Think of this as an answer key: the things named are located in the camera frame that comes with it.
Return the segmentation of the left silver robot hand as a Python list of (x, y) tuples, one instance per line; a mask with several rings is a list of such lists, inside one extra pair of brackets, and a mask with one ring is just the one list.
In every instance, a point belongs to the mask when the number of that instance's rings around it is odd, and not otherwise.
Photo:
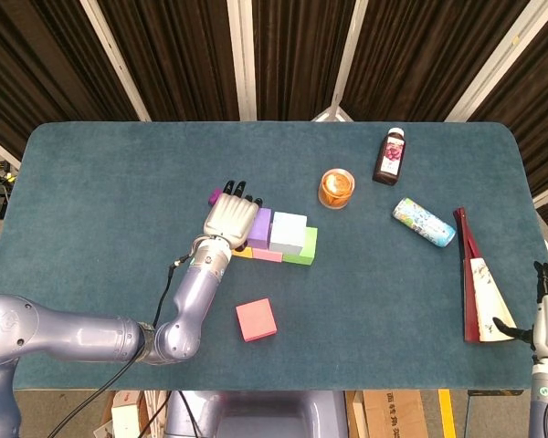
[(261, 198), (244, 194), (247, 182), (229, 180), (216, 198), (204, 223), (204, 234), (228, 242), (232, 250), (242, 251), (254, 224)]

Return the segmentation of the purple foam cube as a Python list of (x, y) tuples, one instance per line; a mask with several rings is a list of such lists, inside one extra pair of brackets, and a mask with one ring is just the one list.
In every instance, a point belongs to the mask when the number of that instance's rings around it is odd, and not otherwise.
[(248, 246), (257, 249), (269, 249), (269, 233), (272, 211), (259, 208), (252, 228), (248, 234)]

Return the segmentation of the light blue foam cube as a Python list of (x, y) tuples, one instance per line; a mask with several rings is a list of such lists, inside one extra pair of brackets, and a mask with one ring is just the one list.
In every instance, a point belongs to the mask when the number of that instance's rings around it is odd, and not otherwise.
[(269, 250), (298, 255), (305, 245), (307, 216), (275, 212), (272, 219)]

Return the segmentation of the green foam cube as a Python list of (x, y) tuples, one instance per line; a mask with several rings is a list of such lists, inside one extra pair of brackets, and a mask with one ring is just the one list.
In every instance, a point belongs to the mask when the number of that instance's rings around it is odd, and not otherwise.
[(315, 258), (318, 229), (316, 227), (305, 228), (305, 240), (302, 250), (297, 254), (284, 254), (282, 261), (287, 263), (310, 266)]

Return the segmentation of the red foam cube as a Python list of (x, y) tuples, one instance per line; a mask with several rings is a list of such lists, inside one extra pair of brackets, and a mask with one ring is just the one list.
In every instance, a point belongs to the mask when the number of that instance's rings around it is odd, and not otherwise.
[(268, 298), (236, 306), (237, 320), (245, 342), (277, 333), (277, 325)]

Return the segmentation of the red paper folding fan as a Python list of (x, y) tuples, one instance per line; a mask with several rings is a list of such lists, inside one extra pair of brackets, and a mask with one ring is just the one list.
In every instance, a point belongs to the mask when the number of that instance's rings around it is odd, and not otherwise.
[(453, 212), (458, 226), (463, 286), (464, 340), (491, 343), (512, 340), (494, 323), (497, 318), (511, 329), (515, 322), (469, 227), (466, 210)]

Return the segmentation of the clear jar of rubber bands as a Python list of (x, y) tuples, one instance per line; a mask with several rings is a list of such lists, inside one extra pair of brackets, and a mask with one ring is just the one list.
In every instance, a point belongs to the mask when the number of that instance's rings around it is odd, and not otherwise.
[(345, 169), (328, 170), (321, 178), (318, 189), (320, 203), (330, 209), (343, 209), (351, 200), (355, 179)]

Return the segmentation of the teal table cloth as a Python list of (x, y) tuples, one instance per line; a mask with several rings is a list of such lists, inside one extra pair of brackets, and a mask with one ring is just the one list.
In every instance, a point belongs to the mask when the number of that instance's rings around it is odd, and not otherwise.
[[(30, 135), (0, 236), (0, 294), (57, 310), (174, 316), (169, 265), (229, 180), (318, 229), (310, 266), (234, 257), (183, 363), (133, 365), (122, 388), (525, 389), (532, 350), (463, 338), (457, 241), (439, 248), (392, 216), (408, 197), (469, 226), (521, 328), (535, 318), (534, 261), (548, 257), (512, 133), (493, 122), (407, 122), (402, 173), (372, 179), (386, 122), (65, 122)], [(355, 179), (343, 209), (322, 176)], [(245, 342), (236, 306), (268, 298), (277, 333)]]

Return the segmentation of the white partition foot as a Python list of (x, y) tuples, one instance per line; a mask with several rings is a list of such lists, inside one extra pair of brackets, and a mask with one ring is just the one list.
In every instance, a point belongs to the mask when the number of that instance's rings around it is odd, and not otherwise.
[(353, 119), (340, 106), (329, 107), (317, 115), (314, 122), (353, 122)]

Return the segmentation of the printed drink can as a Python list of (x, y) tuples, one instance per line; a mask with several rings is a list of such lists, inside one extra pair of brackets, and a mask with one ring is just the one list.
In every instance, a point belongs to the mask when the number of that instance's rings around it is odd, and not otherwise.
[(392, 216), (438, 247), (446, 247), (455, 237), (455, 229), (410, 198), (403, 198)]

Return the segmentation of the dark juice bottle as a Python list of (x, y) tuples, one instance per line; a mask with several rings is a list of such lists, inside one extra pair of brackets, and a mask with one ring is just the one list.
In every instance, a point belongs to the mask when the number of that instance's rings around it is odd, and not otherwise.
[(382, 142), (376, 159), (373, 180), (386, 185), (398, 182), (406, 149), (405, 132), (391, 128)]

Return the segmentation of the brown cardboard box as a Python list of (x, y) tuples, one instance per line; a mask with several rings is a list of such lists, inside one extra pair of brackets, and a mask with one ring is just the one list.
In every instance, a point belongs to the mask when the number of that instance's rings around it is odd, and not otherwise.
[(363, 391), (370, 438), (428, 438), (418, 390)]

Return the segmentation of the lavender robot torso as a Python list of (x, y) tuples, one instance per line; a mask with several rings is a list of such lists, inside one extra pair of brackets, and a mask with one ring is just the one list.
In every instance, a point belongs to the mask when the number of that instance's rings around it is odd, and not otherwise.
[(163, 438), (348, 438), (340, 391), (182, 391)]

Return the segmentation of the light wooden board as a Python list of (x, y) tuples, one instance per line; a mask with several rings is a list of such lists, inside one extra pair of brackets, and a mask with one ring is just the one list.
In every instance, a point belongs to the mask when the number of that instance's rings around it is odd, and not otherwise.
[(344, 398), (349, 438), (370, 438), (363, 392), (345, 391)]

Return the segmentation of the white cardboard box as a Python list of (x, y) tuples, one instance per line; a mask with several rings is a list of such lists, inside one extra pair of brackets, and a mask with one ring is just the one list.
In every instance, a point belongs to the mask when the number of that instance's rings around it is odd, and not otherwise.
[(115, 405), (111, 415), (114, 438), (138, 438), (141, 428), (137, 403)]

